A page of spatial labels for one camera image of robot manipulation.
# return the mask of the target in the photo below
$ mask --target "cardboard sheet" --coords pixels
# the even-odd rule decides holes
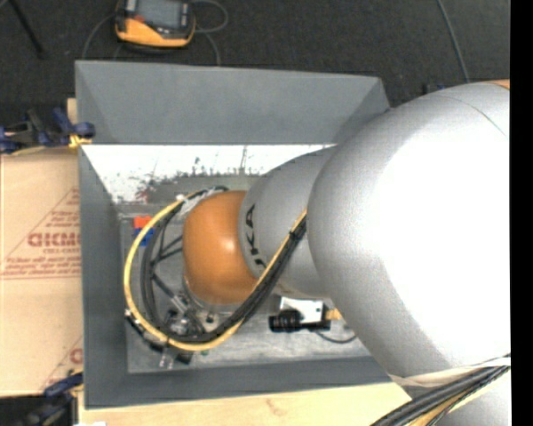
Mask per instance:
[[[0,397],[39,394],[83,364],[77,154],[0,163]]]

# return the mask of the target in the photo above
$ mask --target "orange spherical object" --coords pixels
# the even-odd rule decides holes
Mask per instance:
[[[183,234],[184,280],[207,304],[244,301],[257,280],[239,246],[237,220],[245,191],[227,191],[201,201],[187,216]]]

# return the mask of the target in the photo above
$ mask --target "gray box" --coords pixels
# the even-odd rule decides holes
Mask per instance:
[[[130,186],[131,173],[124,167],[120,171],[111,168],[111,161],[117,166],[123,163],[119,164],[110,155],[115,152],[114,144],[118,144],[130,151],[133,165],[134,159],[139,164],[146,163],[146,145],[159,145],[150,150],[152,159],[157,160],[158,150],[179,151],[197,144],[249,146],[250,150],[259,150],[255,145],[261,144],[272,146],[275,154],[282,144],[284,149],[289,149],[289,144],[337,143],[388,109],[379,79],[79,61],[76,89],[79,120],[92,122],[98,129],[93,146],[85,147],[80,156],[85,404],[88,407],[310,390],[388,380],[362,345],[353,352],[334,351],[323,358],[305,359],[301,355],[271,363],[264,360],[242,365],[239,361],[236,365],[145,373],[139,373],[137,365],[131,371],[131,349],[135,346],[131,345],[130,336],[127,341],[121,282],[122,260],[126,256],[123,217],[147,209],[155,211],[172,198],[156,195],[146,203],[130,196],[131,191],[119,193],[119,187]],[[134,181],[141,183],[154,174],[155,169],[143,167]],[[208,178],[210,185],[224,182],[224,178],[213,175],[202,177]],[[234,179],[245,185],[252,181],[252,176],[242,179],[239,172]],[[170,191],[173,195],[178,190]]]

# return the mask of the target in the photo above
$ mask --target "handheld device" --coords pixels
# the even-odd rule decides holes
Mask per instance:
[[[195,32],[195,16],[187,0],[120,0],[115,31],[126,43],[153,49],[179,48]]]

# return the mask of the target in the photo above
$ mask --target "yellow cable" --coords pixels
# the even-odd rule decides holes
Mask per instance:
[[[154,217],[142,228],[140,233],[137,235],[136,239],[132,243],[131,249],[128,253],[128,256],[126,257],[126,262],[124,263],[124,271],[123,271],[123,286],[124,286],[124,297],[126,299],[126,304],[128,305],[129,310],[131,311],[131,314],[135,320],[137,320],[140,325],[146,329],[148,333],[155,336],[156,338],[160,339],[163,343],[167,343],[171,346],[177,347],[183,351],[207,351],[209,349],[212,349],[214,347],[217,347],[221,343],[225,342],[228,338],[230,338],[237,329],[243,324],[243,320],[238,321],[235,323],[231,328],[226,330],[222,335],[218,336],[215,339],[212,339],[211,341],[207,343],[182,343],[181,341],[176,341],[175,339],[172,339],[168,337],[165,333],[154,327],[150,322],[148,322],[142,314],[140,314],[140,311],[136,304],[134,303],[134,300],[132,298],[132,292],[131,292],[131,266],[132,261],[134,259],[134,256],[136,255],[136,252],[138,251],[139,245],[148,233],[150,229],[154,228],[154,226],[166,215],[169,213],[172,213],[173,210],[175,210],[178,206],[180,206],[184,201],[191,199],[192,197],[195,197],[197,193],[191,193],[189,194],[185,199],[175,201],[172,204],[168,205],[164,209],[160,210],[158,213],[154,215]],[[281,246],[278,248],[276,253],[274,254],[273,258],[269,262],[268,266],[265,268],[263,273],[261,274],[259,280],[257,281],[257,284],[255,285],[254,290],[261,284],[262,280],[267,276],[268,272],[278,259],[279,255],[281,254],[284,247],[287,245],[290,235],[298,228],[299,224],[302,222],[302,219],[306,215],[306,211],[304,210],[300,217],[296,220],[294,223],[294,226],[292,226],[292,229],[290,230],[289,234],[284,238],[282,241]]]
[[[341,320],[342,315],[337,309],[329,309],[326,311],[325,315],[326,320]]]

